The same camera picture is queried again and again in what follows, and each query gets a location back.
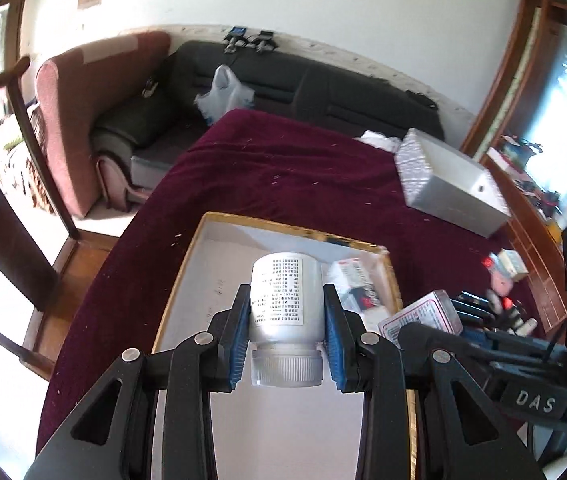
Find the silver white jar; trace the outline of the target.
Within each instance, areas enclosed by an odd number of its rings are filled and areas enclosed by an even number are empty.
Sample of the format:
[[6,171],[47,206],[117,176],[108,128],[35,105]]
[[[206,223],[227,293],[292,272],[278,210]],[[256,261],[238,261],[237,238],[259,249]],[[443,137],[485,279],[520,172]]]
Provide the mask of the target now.
[[254,263],[251,278],[252,382],[274,388],[323,382],[326,339],[323,274],[319,261],[275,252]]

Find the white red medicine box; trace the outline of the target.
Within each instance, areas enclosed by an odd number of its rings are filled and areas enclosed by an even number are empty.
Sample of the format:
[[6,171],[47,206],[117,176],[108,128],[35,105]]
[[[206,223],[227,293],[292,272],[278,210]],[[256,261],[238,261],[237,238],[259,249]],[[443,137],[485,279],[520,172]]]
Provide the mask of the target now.
[[451,297],[443,289],[433,290],[378,324],[380,334],[398,346],[398,334],[402,327],[419,323],[436,330],[460,335],[463,327]]

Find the small bottle orange cap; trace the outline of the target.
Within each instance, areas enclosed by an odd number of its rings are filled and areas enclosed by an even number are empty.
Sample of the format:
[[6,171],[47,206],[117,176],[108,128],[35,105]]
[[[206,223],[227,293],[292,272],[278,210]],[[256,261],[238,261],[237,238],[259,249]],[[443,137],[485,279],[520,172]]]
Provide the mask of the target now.
[[525,322],[515,328],[515,334],[519,337],[528,337],[537,329],[538,322],[536,318],[528,318]]

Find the white navy flat box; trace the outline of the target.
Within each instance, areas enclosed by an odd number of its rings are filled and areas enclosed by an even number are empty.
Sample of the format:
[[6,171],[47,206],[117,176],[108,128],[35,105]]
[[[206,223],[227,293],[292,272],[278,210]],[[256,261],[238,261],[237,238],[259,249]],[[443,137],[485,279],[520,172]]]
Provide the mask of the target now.
[[370,275],[359,258],[347,258],[331,263],[326,273],[326,281],[334,286],[345,310],[366,313],[382,307]]

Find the gold-edged white tray box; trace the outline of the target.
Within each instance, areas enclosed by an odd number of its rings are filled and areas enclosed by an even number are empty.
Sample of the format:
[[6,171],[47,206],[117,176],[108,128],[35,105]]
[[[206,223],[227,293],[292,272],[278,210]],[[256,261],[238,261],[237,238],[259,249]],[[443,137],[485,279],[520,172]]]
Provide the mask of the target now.
[[154,347],[202,333],[250,286],[242,377],[210,398],[220,478],[355,477],[365,398],[339,391],[330,374],[328,284],[372,334],[402,305],[381,246],[220,212],[198,224]]

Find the pink fluffy pompom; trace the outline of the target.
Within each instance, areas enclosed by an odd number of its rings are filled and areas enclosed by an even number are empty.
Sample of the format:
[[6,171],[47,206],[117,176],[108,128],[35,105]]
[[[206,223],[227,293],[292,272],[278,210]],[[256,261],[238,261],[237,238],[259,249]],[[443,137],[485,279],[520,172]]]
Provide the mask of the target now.
[[507,297],[513,287],[513,281],[508,275],[501,274],[499,271],[491,273],[491,289],[497,296]]

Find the cream cardboard box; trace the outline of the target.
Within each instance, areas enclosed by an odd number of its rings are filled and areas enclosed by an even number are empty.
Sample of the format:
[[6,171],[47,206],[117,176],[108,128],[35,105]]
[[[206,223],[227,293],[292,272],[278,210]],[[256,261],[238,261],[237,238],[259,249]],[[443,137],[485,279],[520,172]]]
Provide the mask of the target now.
[[504,274],[507,275],[514,283],[518,283],[529,275],[529,270],[521,257],[514,249],[502,249],[497,259]]

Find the red silver small box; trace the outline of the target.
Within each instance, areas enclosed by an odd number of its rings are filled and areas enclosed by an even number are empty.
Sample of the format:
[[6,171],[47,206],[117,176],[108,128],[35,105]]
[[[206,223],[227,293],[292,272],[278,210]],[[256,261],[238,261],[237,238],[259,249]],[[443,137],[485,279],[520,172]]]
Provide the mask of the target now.
[[500,262],[497,255],[493,252],[483,259],[482,264],[489,273],[501,272]]

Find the grey shoe box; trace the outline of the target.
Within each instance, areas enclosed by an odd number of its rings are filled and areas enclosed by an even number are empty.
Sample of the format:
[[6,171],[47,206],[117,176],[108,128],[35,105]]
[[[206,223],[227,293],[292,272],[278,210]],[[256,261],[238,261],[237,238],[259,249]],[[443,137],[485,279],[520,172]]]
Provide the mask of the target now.
[[510,220],[492,174],[445,142],[412,128],[395,154],[405,203],[485,238]]

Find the maroon bed cover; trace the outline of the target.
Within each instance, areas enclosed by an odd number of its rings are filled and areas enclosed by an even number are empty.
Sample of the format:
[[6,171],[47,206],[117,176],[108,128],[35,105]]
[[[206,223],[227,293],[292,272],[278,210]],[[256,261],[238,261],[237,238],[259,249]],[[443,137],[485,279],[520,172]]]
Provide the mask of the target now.
[[[481,260],[507,244],[406,206],[390,153],[320,128],[236,110],[182,155],[132,220],[93,282],[61,351],[39,447],[117,352],[148,349],[204,214],[234,214],[387,248],[405,299],[477,290]],[[226,479],[349,479],[361,402],[331,387],[274,406],[221,396],[214,408]]]

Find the black sofa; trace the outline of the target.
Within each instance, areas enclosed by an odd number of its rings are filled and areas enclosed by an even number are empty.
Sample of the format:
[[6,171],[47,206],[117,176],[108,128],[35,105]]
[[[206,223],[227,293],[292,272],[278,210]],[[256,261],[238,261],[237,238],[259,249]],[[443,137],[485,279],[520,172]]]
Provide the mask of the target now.
[[351,138],[372,130],[403,138],[417,128],[442,140],[439,108],[421,93],[399,90],[301,56],[242,50],[188,41],[149,79],[150,93],[118,103],[93,124],[90,141],[104,192],[153,190],[207,126],[195,98],[210,91],[215,70],[227,65],[255,92],[254,107],[268,114],[341,132]]

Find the white plastic bag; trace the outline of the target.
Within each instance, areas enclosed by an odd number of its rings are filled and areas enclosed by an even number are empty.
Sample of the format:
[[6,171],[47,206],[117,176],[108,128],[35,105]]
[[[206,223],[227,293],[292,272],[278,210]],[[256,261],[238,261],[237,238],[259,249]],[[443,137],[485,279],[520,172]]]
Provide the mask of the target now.
[[227,65],[219,65],[212,80],[210,91],[198,94],[194,104],[211,126],[232,110],[248,110],[255,103],[255,91],[242,84]]

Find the black clip right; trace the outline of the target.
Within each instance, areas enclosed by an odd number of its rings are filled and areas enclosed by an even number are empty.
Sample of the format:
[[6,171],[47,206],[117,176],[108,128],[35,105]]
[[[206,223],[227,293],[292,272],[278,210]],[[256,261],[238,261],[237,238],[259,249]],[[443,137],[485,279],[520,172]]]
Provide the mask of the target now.
[[251,40],[251,46],[257,53],[274,52],[279,48],[279,44],[274,40],[274,32],[262,30]]

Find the black clip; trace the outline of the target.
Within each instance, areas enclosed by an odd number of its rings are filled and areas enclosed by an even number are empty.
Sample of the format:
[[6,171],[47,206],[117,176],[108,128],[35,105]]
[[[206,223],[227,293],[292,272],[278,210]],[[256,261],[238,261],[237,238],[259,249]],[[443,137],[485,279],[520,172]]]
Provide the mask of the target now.
[[262,30],[251,40],[251,46],[257,53],[274,52],[279,48],[279,44],[274,40],[274,32]]
[[241,26],[234,26],[227,32],[224,38],[225,50],[227,54],[236,53],[241,48],[244,48],[248,44],[248,37],[246,33],[248,29]]

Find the black clip left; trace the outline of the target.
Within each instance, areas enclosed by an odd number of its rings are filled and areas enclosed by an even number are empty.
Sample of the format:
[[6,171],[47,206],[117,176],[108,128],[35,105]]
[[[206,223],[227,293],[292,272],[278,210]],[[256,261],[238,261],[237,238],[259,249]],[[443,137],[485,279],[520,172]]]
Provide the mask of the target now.
[[248,44],[248,37],[246,33],[248,29],[241,26],[234,26],[227,32],[224,38],[225,50],[227,54],[236,53],[241,48],[244,48]]

